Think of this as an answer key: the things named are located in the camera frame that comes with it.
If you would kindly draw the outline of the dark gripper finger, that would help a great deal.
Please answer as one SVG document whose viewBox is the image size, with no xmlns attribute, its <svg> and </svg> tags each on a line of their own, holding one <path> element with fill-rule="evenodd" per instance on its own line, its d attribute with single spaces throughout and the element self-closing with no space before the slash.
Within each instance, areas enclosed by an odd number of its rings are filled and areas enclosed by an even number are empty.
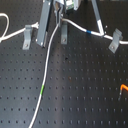
<svg viewBox="0 0 128 128">
<path fill-rule="evenodd" d="M 55 9 L 54 13 L 56 16 L 56 25 L 58 25 L 59 27 L 61 26 L 61 20 L 62 20 L 62 11 L 63 11 L 63 7 L 60 7 L 58 10 Z"/>
</svg>

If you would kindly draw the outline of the grey robot gripper body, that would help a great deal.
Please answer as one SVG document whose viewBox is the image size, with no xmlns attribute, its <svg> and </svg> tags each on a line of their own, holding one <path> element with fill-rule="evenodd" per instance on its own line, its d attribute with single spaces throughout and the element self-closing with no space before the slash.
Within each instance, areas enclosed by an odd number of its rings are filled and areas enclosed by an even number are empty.
<svg viewBox="0 0 128 128">
<path fill-rule="evenodd" d="M 80 0 L 54 0 L 54 3 L 62 5 L 65 12 L 77 10 L 80 6 Z"/>
</svg>

